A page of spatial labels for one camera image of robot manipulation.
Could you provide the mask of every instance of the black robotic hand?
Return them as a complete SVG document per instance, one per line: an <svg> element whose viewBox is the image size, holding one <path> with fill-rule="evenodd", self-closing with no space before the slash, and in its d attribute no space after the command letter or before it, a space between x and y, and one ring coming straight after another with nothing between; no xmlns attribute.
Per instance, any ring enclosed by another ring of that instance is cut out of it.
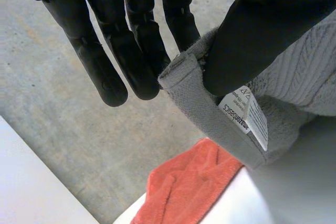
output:
<svg viewBox="0 0 336 224"><path fill-rule="evenodd" d="M142 100L159 92L157 77L170 63L154 20L154 0L87 0L104 38L134 93ZM132 31L126 19L124 1ZM167 24L179 50L199 37L189 5L192 0L163 0ZM43 0L63 28L101 98L109 106L120 106L127 89L103 50L93 29L85 0Z"/></svg>

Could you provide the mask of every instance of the care label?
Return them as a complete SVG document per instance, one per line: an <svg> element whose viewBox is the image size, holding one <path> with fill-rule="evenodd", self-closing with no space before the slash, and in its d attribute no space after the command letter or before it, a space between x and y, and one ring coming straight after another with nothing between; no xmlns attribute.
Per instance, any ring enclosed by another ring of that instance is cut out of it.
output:
<svg viewBox="0 0 336 224"><path fill-rule="evenodd" d="M242 86L227 94L218 107L245 134L252 131L263 150L267 150L267 119L249 87Z"/></svg>

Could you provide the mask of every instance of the orange towel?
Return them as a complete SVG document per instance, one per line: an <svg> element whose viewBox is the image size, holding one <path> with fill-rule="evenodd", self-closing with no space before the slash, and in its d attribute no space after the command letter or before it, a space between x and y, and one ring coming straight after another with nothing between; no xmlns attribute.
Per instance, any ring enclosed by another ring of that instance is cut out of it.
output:
<svg viewBox="0 0 336 224"><path fill-rule="evenodd" d="M208 138L153 170L131 224L196 224L242 167Z"/></svg>

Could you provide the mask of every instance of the gray floor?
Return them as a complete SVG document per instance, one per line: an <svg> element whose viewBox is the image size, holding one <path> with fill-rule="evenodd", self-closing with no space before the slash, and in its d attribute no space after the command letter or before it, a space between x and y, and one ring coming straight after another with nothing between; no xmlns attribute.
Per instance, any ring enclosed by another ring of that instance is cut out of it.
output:
<svg viewBox="0 0 336 224"><path fill-rule="evenodd" d="M201 34L221 23L233 1L194 0ZM150 170L201 132L164 92L149 102L130 92L122 107L106 106L42 3L1 0L1 16L2 116L101 224L112 223L145 192ZM161 0L155 18L173 58Z"/></svg>

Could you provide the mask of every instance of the towel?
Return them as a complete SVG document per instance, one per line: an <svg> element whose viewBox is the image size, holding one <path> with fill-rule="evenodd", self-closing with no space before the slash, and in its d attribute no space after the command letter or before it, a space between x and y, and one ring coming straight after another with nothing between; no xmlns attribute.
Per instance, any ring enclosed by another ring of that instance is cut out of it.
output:
<svg viewBox="0 0 336 224"><path fill-rule="evenodd" d="M196 224L242 163L208 138L153 170L131 224Z"/></svg>
<svg viewBox="0 0 336 224"><path fill-rule="evenodd" d="M176 57L159 83L177 107L209 138L249 168L279 159L315 115L336 116L336 11L288 47L246 85L267 118L268 148L243 133L203 86L203 65L216 29Z"/></svg>

